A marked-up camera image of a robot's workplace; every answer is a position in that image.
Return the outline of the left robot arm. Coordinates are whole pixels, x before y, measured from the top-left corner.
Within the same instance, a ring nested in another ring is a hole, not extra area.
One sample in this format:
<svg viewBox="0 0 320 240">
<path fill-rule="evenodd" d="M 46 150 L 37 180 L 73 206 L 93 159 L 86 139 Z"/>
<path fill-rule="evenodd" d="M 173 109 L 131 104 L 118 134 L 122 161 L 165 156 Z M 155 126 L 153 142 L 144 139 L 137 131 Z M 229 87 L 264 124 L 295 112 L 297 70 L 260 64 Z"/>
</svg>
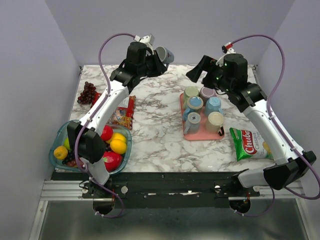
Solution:
<svg viewBox="0 0 320 240">
<path fill-rule="evenodd" d="M 107 88 L 97 102 L 80 120 L 68 124 L 69 145 L 76 161 L 84 163 L 78 168 L 95 182 L 93 191 L 99 197 L 107 197 L 111 191 L 111 185 L 107 182 L 110 174 L 103 159 L 105 143 L 101 139 L 107 121 L 141 80 L 158 77 L 167 69 L 152 43 L 145 40 L 131 42 L 125 59 L 110 74 Z"/>
</svg>

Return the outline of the grey-blue mug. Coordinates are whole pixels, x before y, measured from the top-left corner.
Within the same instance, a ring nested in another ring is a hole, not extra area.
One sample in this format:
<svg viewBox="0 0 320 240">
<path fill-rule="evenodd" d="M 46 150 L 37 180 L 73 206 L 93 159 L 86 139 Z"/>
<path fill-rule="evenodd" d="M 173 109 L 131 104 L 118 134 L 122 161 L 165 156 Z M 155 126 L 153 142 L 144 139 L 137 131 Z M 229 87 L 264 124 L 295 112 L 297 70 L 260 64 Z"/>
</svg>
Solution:
<svg viewBox="0 0 320 240">
<path fill-rule="evenodd" d="M 200 129 L 201 116 L 197 112 L 191 112 L 187 116 L 187 120 L 184 124 L 185 135 L 187 134 L 196 134 Z"/>
</svg>

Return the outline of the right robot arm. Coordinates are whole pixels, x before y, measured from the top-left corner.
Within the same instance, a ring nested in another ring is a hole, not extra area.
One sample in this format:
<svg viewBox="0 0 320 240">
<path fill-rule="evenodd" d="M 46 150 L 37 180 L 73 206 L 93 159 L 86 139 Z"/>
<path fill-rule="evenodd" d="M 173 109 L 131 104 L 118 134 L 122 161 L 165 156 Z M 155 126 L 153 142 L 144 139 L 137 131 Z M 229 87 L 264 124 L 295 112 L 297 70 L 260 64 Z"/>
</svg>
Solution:
<svg viewBox="0 0 320 240">
<path fill-rule="evenodd" d="M 268 144 L 275 164 L 264 169 L 244 170 L 230 183 L 230 191 L 241 196 L 253 186 L 270 186 L 281 190 L 306 174 L 317 157 L 313 151 L 305 151 L 287 133 L 275 124 L 277 119 L 267 110 L 267 96 L 256 83 L 248 81 L 248 62 L 238 53 L 226 54 L 222 62 L 204 55 L 186 76 L 194 83 L 206 72 L 202 84 L 206 88 L 225 92 L 228 100 L 255 126 Z"/>
</svg>

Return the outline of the blue butterfly mug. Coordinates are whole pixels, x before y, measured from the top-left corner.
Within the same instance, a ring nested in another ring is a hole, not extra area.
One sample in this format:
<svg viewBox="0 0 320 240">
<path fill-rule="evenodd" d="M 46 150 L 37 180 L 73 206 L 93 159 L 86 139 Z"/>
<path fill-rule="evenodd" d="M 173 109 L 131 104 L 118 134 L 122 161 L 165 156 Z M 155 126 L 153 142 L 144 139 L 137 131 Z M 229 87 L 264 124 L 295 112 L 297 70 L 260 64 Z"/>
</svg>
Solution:
<svg viewBox="0 0 320 240">
<path fill-rule="evenodd" d="M 200 114 L 203 108 L 204 102 L 199 96 L 192 96 L 186 100 L 186 106 L 182 114 L 183 121 L 186 121 L 190 113 Z"/>
</svg>

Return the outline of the dark blue-grey mug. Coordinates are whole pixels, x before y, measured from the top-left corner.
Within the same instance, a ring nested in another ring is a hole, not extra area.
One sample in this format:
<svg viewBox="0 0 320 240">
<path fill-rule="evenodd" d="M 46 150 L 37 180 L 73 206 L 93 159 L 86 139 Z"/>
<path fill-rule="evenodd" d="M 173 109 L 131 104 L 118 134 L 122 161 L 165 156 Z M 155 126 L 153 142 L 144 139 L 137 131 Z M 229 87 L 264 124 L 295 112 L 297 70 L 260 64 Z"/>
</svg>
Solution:
<svg viewBox="0 0 320 240">
<path fill-rule="evenodd" d="M 158 46 L 155 51 L 157 52 L 158 57 L 163 64 L 171 64 L 174 62 L 174 54 L 166 47 Z"/>
</svg>

